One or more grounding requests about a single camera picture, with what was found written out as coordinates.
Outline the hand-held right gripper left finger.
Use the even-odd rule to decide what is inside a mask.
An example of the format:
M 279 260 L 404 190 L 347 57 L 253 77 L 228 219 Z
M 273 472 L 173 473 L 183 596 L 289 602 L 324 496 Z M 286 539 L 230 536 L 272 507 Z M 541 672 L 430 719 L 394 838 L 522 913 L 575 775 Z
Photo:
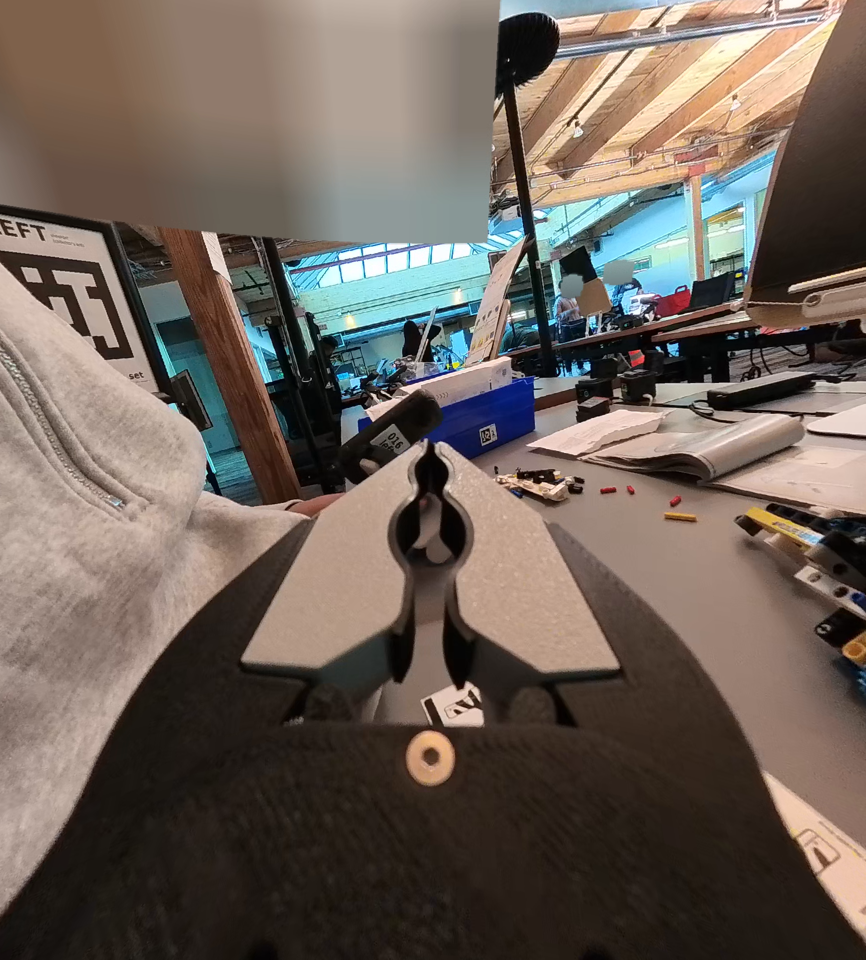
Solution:
M 240 664 L 362 701 L 401 682 L 415 649 L 422 440 L 319 514 Z

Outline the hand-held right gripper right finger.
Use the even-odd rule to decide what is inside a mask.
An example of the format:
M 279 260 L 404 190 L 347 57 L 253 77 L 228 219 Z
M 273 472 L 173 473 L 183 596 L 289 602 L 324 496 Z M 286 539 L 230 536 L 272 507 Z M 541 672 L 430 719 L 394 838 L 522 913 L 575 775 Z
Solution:
M 621 667 L 552 532 L 535 510 L 447 443 L 433 445 L 439 538 L 453 558 L 443 654 L 492 710 L 522 690 L 612 679 Z

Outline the small white lego assembly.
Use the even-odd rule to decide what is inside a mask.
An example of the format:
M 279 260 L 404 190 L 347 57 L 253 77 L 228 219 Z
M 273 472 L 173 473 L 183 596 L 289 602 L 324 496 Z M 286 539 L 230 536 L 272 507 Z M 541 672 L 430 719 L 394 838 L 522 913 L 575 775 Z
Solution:
M 518 498 L 531 497 L 537 500 L 560 503 L 584 492 L 585 481 L 575 475 L 564 475 L 553 468 L 522 469 L 500 473 L 494 469 L 494 481 L 511 491 Z

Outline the lego vehicle assembly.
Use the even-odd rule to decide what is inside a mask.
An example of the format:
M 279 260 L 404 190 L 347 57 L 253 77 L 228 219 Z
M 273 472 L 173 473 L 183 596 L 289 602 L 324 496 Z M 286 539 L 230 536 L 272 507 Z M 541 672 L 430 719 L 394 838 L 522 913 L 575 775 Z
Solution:
M 795 580 L 831 604 L 814 633 L 838 654 L 866 700 L 866 514 L 821 516 L 768 503 L 734 522 L 751 539 L 795 562 Z

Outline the small printed paper tag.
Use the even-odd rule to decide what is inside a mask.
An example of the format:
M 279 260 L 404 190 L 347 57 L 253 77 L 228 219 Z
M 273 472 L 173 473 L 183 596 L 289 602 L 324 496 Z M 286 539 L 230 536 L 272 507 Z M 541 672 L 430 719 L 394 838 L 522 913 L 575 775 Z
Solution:
M 472 683 L 466 683 L 460 689 L 447 686 L 422 697 L 419 703 L 432 727 L 481 728 L 485 725 L 480 690 Z

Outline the white paper sheet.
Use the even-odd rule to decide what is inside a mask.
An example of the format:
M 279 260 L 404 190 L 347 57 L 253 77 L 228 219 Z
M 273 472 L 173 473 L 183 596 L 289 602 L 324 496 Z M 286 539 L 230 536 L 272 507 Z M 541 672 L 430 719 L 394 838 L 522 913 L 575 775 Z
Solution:
M 662 410 L 614 410 L 534 439 L 526 448 L 583 459 L 605 447 L 654 433 L 667 415 Z

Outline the blue plastic bin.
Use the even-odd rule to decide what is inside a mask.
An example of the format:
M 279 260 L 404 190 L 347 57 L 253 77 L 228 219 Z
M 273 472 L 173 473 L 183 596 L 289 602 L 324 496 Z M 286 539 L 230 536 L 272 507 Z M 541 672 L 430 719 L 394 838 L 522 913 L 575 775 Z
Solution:
M 341 448 L 341 459 L 380 465 L 424 439 L 444 442 L 468 459 L 523 437 L 535 429 L 534 379 L 514 378 L 508 384 L 440 406 L 423 385 L 375 408 L 359 421 L 359 431 Z

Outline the black charger block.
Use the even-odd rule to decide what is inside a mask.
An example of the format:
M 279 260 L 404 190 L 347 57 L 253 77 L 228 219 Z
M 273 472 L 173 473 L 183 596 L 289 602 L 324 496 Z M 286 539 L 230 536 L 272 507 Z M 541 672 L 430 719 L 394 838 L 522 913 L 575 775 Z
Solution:
M 626 405 L 652 405 L 656 387 L 665 371 L 666 354 L 662 350 L 647 350 L 642 364 L 633 366 L 619 376 L 620 402 Z
M 576 423 L 583 424 L 608 414 L 613 396 L 613 380 L 610 377 L 579 379 L 575 385 Z

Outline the long white box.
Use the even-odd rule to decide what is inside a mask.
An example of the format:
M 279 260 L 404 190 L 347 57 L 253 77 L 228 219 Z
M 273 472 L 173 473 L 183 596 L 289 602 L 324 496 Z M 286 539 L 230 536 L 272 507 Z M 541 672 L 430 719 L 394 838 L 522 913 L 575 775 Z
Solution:
M 512 379 L 511 358 L 502 356 L 410 382 L 399 388 L 394 397 L 399 400 L 415 393 L 426 393 L 444 408 L 502 389 L 509 386 Z

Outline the black metal stand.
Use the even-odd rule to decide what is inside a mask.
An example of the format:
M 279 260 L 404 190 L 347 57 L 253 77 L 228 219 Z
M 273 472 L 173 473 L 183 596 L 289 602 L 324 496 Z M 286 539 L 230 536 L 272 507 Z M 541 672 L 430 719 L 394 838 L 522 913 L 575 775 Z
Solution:
M 295 409 L 304 431 L 307 448 L 313 466 L 317 470 L 319 483 L 324 494 L 335 494 L 339 491 L 338 473 L 335 458 L 324 457 L 319 447 L 319 438 L 330 436 L 334 441 L 335 419 L 327 397 L 325 384 L 320 375 L 317 364 L 310 359 L 306 337 L 302 333 L 301 325 L 295 313 L 295 306 L 285 269 L 280 258 L 275 241 L 271 237 L 258 239 L 264 267 L 267 271 L 281 316 L 280 326 L 288 343 L 287 352 L 290 355 L 292 368 L 295 370 Z M 313 422 L 305 403 L 306 394 L 316 397 L 314 408 L 322 426 L 327 430 L 319 434 L 314 429 Z

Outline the open instruction booklet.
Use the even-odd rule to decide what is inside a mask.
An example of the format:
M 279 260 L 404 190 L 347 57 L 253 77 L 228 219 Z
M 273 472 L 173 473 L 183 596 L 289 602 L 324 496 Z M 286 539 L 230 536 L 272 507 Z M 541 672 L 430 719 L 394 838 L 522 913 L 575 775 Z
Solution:
M 655 431 L 604 446 L 583 461 L 709 482 L 795 446 L 805 434 L 800 419 L 763 413 L 696 432 Z

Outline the white standing sign board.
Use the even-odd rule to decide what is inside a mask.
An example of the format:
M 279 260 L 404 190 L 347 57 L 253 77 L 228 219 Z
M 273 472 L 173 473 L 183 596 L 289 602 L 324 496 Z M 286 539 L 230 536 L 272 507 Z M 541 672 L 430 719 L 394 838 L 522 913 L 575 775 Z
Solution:
M 465 368 L 498 357 L 510 311 L 508 294 L 511 282 L 523 256 L 528 254 L 533 246 L 535 238 L 523 237 L 492 267 L 463 362 Z

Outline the black flat power adapter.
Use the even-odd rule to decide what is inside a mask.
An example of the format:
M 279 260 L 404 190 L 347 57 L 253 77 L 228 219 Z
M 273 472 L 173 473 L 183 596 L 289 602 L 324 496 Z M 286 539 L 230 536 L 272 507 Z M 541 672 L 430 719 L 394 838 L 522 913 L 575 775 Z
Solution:
M 801 393 L 812 388 L 815 382 L 816 378 L 809 373 L 787 370 L 709 389 L 705 403 L 716 411 L 745 410 Z

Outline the black laptop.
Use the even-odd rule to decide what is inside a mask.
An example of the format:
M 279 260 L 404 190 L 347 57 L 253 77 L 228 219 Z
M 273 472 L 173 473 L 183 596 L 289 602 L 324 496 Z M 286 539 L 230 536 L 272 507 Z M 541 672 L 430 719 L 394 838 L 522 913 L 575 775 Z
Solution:
M 778 149 L 744 308 L 774 330 L 799 328 L 802 301 L 866 282 L 866 1 L 843 6 Z

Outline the wooden post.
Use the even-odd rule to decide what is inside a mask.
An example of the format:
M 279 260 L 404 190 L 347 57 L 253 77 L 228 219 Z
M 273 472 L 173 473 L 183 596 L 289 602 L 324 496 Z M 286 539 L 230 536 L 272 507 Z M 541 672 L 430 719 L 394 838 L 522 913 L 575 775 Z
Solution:
M 157 231 L 263 502 L 298 498 L 295 468 L 227 276 L 218 236 L 171 226 Z

